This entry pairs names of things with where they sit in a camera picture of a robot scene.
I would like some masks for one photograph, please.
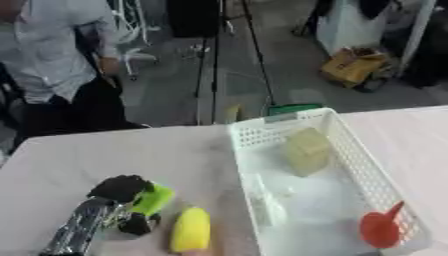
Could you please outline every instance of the black pants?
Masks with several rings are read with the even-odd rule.
[[[119,91],[102,78],[83,85],[69,103],[53,96],[46,104],[27,104],[17,143],[30,137],[137,129],[126,121]]]

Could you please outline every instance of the white shirt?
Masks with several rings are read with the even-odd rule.
[[[0,62],[28,103],[69,101],[96,72],[79,53],[73,28],[94,26],[103,57],[118,58],[116,25],[106,0],[28,0],[14,24],[0,23]]]

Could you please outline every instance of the tripod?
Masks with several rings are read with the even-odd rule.
[[[255,33],[255,28],[253,26],[253,17],[252,14],[249,10],[249,6],[247,4],[247,0],[240,0],[241,1],[241,6],[243,7],[243,16],[246,19],[247,25],[249,27],[250,30],[250,36],[255,48],[255,52],[256,52],[256,56],[258,59],[258,64],[260,66],[260,70],[263,76],[263,80],[265,82],[265,86],[266,86],[266,91],[268,93],[268,97],[269,97],[269,103],[271,106],[276,105],[275,99],[274,99],[274,93],[272,90],[272,86],[269,80],[269,76],[267,74],[266,71],[266,66],[264,63],[264,56],[261,52],[260,49],[260,45],[258,43],[258,38],[257,35]],[[222,13],[226,13],[223,12],[223,10],[226,9],[226,5],[225,2],[221,1],[219,8],[221,10],[220,14]],[[215,123],[216,121],[216,97],[217,97],[217,92],[218,92],[218,67],[219,67],[219,54],[220,54],[220,30],[221,30],[221,26],[223,26],[225,28],[226,25],[226,21],[227,21],[227,17],[226,16],[222,16],[219,15],[217,21],[216,21],[216,26],[218,26],[217,28],[217,33],[214,37],[214,56],[213,56],[213,80],[211,83],[211,91],[212,91],[212,112],[211,112],[211,123]],[[207,48],[207,43],[208,43],[209,38],[203,38],[202,39],[202,51],[199,54],[199,58],[200,58],[200,62],[199,62],[199,70],[198,70],[198,78],[196,81],[196,90],[194,93],[194,96],[197,99],[198,102],[198,110],[196,115],[199,115],[200,112],[200,104],[199,104],[199,93],[200,93],[200,87],[201,87],[201,80],[202,80],[202,74],[203,74],[203,69],[204,69],[204,62],[205,62],[205,49]]]

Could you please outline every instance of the green object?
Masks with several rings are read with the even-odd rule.
[[[275,116],[281,114],[287,114],[292,112],[322,108],[320,103],[304,103],[304,104],[290,104],[282,106],[271,106],[268,108],[268,116]]]
[[[162,185],[154,184],[154,192],[140,192],[134,200],[131,212],[152,216],[162,210],[174,197],[174,191]]]

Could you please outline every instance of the white cabinet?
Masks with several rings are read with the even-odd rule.
[[[317,39],[328,54],[332,55],[343,47],[380,43],[386,27],[387,8],[370,20],[361,13],[358,2],[335,0],[330,13],[319,19]]]

